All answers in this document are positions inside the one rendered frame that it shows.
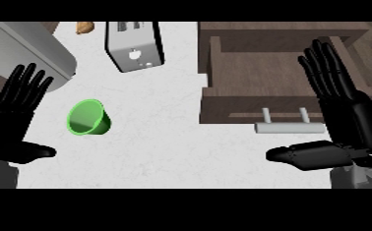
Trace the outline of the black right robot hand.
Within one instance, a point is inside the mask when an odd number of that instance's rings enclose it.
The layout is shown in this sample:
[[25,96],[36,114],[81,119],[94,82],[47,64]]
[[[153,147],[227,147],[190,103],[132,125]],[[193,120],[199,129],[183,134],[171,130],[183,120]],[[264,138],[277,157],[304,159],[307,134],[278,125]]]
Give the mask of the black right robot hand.
[[329,43],[314,39],[298,62],[318,99],[330,141],[271,148],[265,159],[302,171],[352,164],[372,169],[372,99],[355,88]]

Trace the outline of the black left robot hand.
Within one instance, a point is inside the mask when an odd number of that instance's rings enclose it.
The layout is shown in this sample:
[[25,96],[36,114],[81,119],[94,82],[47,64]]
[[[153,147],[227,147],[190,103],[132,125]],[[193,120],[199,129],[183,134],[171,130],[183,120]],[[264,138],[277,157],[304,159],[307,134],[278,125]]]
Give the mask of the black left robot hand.
[[53,77],[36,71],[36,64],[17,65],[0,91],[0,160],[26,164],[54,157],[56,150],[23,141],[35,110]]

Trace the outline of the green cup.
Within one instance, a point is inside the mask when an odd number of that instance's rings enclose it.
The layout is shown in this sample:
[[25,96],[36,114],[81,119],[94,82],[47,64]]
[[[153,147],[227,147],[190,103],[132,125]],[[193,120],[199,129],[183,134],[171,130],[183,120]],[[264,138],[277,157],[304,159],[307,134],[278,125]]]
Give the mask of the green cup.
[[66,129],[76,135],[103,135],[110,129],[112,121],[97,99],[81,100],[66,115]]

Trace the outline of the open brown wooden drawer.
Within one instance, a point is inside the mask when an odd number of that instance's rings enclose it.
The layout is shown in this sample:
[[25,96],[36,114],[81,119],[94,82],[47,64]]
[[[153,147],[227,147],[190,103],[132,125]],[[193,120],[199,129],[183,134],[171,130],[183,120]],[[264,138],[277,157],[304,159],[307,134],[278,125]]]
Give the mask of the open brown wooden drawer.
[[323,119],[318,100],[298,57],[308,44],[286,51],[258,52],[222,49],[222,39],[203,35],[197,41],[197,72],[208,78],[202,88],[199,122],[250,124],[262,120],[262,109],[277,122]]

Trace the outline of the large grey appliance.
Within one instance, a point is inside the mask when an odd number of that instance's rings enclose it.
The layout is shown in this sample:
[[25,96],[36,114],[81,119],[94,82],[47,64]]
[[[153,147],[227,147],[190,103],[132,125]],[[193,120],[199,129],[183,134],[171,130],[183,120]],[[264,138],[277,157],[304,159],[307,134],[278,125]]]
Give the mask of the large grey appliance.
[[30,63],[53,77],[47,92],[57,90],[75,75],[72,54],[39,22],[0,22],[0,88],[14,67]]

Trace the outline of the brown bread roll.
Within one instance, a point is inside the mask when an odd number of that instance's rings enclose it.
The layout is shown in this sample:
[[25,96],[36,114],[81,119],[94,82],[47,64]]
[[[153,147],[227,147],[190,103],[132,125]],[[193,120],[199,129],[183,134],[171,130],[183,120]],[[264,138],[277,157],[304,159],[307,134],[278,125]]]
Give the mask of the brown bread roll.
[[75,33],[76,34],[88,33],[92,29],[94,29],[92,22],[78,22],[75,26]]

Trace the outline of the brown wooden cabinet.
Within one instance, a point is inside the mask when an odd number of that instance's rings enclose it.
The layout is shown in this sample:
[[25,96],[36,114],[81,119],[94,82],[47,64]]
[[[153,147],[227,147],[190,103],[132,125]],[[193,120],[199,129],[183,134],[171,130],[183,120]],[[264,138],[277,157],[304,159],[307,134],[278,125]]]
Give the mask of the brown wooden cabinet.
[[363,22],[200,22],[197,41],[203,35],[222,39],[222,49],[245,48],[258,52],[296,49],[315,38],[335,37],[349,45],[369,30]]

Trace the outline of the silver toaster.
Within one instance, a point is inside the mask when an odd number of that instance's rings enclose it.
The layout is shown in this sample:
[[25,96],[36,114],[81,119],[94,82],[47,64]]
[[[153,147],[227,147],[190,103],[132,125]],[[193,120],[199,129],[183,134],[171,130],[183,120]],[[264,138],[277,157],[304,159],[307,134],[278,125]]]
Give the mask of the silver toaster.
[[104,51],[121,73],[163,64],[157,22],[107,22]]

